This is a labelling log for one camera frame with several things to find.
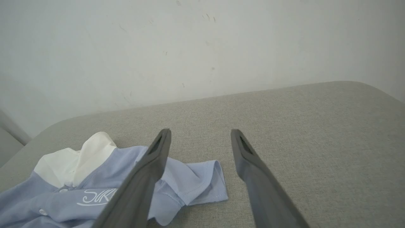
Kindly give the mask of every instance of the white wall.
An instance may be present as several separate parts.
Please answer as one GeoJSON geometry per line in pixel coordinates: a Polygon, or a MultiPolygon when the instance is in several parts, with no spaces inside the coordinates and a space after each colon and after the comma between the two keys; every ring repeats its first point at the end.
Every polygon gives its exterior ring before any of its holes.
{"type": "Polygon", "coordinates": [[[74,116],[313,82],[405,101],[404,12],[403,0],[1,1],[0,108],[28,141],[74,116]]]}

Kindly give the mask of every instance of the white button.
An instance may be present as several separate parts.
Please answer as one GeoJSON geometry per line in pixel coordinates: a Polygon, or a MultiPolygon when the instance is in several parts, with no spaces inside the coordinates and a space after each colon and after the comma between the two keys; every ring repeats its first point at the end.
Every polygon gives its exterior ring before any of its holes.
{"type": "Polygon", "coordinates": [[[41,213],[42,215],[48,215],[48,213],[46,211],[44,211],[43,209],[40,209],[39,213],[41,213]]]}

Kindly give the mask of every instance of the button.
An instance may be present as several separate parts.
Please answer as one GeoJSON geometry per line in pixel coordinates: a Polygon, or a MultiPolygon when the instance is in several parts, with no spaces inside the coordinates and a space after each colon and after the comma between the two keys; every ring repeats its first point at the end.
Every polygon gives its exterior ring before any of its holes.
{"type": "Polygon", "coordinates": [[[43,209],[40,209],[39,213],[41,213],[42,215],[48,215],[48,213],[46,211],[44,211],[43,209]]]}

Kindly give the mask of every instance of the blue fabric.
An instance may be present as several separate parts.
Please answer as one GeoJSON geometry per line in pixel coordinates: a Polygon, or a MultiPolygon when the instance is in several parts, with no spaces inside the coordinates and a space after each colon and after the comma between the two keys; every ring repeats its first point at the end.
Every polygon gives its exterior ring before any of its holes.
{"type": "MultiPolygon", "coordinates": [[[[23,183],[0,194],[0,228],[91,227],[147,147],[116,148],[77,187],[56,188],[33,172],[23,183]]],[[[218,161],[184,164],[168,158],[156,183],[148,219],[165,226],[181,207],[227,200],[218,161]]]]}

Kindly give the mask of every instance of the wall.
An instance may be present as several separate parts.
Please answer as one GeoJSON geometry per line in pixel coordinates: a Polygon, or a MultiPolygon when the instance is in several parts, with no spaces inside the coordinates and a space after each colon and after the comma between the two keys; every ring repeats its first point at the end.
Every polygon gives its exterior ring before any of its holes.
{"type": "Polygon", "coordinates": [[[26,142],[74,116],[313,82],[360,81],[405,101],[404,10],[403,0],[1,1],[0,108],[26,142]]]}

